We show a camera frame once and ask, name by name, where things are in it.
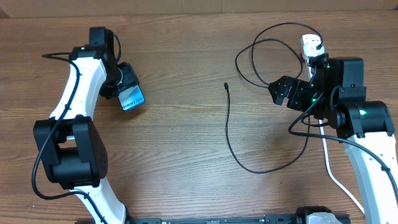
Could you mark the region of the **Galaxy S24+ smartphone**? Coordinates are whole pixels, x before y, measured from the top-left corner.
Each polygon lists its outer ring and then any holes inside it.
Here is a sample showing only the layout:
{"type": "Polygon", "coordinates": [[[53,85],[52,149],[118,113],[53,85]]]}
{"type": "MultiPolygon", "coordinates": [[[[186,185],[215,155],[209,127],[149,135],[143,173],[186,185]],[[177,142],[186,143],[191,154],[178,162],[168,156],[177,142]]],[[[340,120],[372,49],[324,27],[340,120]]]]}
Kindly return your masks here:
{"type": "Polygon", "coordinates": [[[139,85],[132,86],[127,90],[122,91],[118,98],[124,111],[136,108],[146,102],[139,85]]]}

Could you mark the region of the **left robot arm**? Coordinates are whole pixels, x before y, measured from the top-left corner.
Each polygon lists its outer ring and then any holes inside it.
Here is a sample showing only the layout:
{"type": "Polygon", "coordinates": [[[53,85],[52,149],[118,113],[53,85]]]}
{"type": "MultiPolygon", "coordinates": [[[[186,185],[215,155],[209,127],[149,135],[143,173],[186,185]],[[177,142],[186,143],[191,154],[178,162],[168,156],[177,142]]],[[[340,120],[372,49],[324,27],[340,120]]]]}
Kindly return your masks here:
{"type": "Polygon", "coordinates": [[[146,101],[132,65],[121,62],[121,53],[114,51],[120,46],[111,30],[92,27],[88,44],[45,55],[67,62],[70,74],[57,107],[33,127],[39,153],[32,190],[44,200],[77,196],[93,223],[133,222],[107,179],[108,155],[93,122],[100,96],[118,98],[123,111],[146,101]]]}

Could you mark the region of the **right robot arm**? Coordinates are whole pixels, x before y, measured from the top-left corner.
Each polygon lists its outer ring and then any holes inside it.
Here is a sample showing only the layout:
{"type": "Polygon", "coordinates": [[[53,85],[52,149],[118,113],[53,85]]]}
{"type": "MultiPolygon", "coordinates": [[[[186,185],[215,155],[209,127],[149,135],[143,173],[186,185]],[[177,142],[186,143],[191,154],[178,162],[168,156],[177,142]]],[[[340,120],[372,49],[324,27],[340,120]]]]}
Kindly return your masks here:
{"type": "Polygon", "coordinates": [[[397,156],[392,116],[385,103],[367,101],[364,62],[328,54],[311,57],[309,81],[283,76],[268,86],[273,102],[326,119],[354,169],[367,223],[397,223],[397,156]]]}

